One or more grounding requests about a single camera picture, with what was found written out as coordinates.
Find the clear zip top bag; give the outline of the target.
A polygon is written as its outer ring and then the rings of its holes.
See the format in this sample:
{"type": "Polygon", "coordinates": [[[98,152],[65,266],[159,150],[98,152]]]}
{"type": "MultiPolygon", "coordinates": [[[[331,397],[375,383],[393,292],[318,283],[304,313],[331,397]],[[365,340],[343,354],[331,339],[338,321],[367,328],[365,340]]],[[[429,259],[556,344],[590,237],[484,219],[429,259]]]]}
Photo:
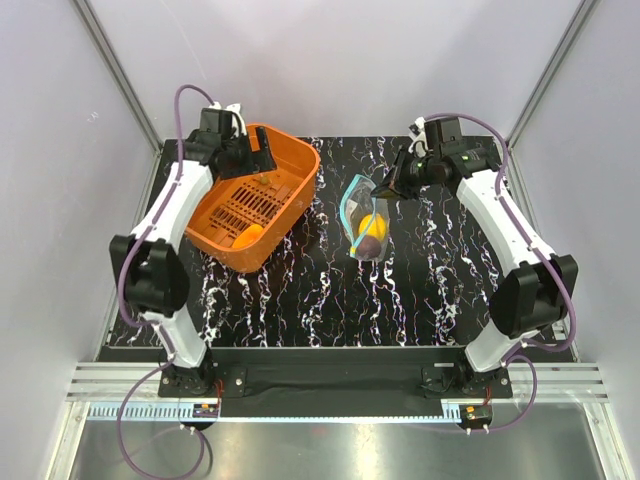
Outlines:
{"type": "Polygon", "coordinates": [[[339,215],[350,244],[349,256],[358,261],[382,261],[390,237],[388,202],[372,196],[375,187],[370,178],[356,174],[340,202],[339,215]]]}

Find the yellow lemon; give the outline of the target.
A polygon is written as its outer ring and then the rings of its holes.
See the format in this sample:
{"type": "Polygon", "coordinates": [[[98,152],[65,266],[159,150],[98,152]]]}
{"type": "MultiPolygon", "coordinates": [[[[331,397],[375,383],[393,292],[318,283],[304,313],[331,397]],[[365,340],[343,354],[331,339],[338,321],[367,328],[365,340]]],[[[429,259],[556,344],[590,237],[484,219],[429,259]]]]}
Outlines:
{"type": "Polygon", "coordinates": [[[358,235],[371,235],[383,242],[388,233],[386,219],[379,213],[365,215],[358,226],[358,235]]]}

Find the orange plastic basket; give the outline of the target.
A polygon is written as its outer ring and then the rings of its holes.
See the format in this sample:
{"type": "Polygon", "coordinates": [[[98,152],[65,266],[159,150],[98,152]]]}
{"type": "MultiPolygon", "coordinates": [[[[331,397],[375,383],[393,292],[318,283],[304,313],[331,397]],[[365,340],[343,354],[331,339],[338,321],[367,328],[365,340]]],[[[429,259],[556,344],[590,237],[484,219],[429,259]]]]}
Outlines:
{"type": "Polygon", "coordinates": [[[258,148],[258,126],[266,129],[277,168],[217,180],[200,201],[185,231],[195,247],[240,273],[260,269],[310,207],[320,166],[314,147],[269,125],[248,126],[252,149],[258,148]],[[268,184],[260,182],[261,174],[268,176],[268,184]],[[245,248],[234,249],[234,240],[251,224],[264,228],[261,236],[245,248]]]}

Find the dark red plum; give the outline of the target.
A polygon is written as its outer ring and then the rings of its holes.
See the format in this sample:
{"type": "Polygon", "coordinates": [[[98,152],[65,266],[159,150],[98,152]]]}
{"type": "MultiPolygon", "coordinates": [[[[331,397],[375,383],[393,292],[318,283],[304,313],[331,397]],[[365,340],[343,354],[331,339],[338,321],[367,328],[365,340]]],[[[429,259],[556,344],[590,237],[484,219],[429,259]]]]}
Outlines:
{"type": "Polygon", "coordinates": [[[382,251],[382,243],[374,236],[366,235],[356,248],[356,254],[364,259],[375,259],[382,251]]]}

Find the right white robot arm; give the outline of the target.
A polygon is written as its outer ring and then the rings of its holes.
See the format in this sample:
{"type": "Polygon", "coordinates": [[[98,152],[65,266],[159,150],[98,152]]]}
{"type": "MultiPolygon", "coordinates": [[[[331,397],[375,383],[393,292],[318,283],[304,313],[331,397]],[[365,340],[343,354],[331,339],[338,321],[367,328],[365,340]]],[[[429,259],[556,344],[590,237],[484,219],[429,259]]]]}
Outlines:
{"type": "Polygon", "coordinates": [[[489,300],[489,322],[443,386],[472,397],[484,392],[518,350],[538,347],[541,330],[574,312],[569,302],[578,266],[536,234],[505,190],[499,163],[483,148],[437,148],[423,157],[403,148],[371,195],[409,200],[434,185],[447,187],[475,218],[503,275],[489,300]]]}

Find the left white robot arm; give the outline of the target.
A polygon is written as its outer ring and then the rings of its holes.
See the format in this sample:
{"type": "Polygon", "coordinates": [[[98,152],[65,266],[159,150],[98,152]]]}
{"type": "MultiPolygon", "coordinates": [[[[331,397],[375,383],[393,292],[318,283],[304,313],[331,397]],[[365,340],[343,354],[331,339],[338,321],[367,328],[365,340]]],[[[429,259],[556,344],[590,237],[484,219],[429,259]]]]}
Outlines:
{"type": "Polygon", "coordinates": [[[129,235],[116,235],[109,244],[122,319],[133,327],[153,328],[167,356],[161,370],[193,395],[208,394],[216,372],[187,307],[190,282],[179,258],[187,224],[216,180],[275,167],[263,126],[253,135],[241,130],[229,137],[194,131],[178,140],[177,159],[145,217],[129,235]]]}

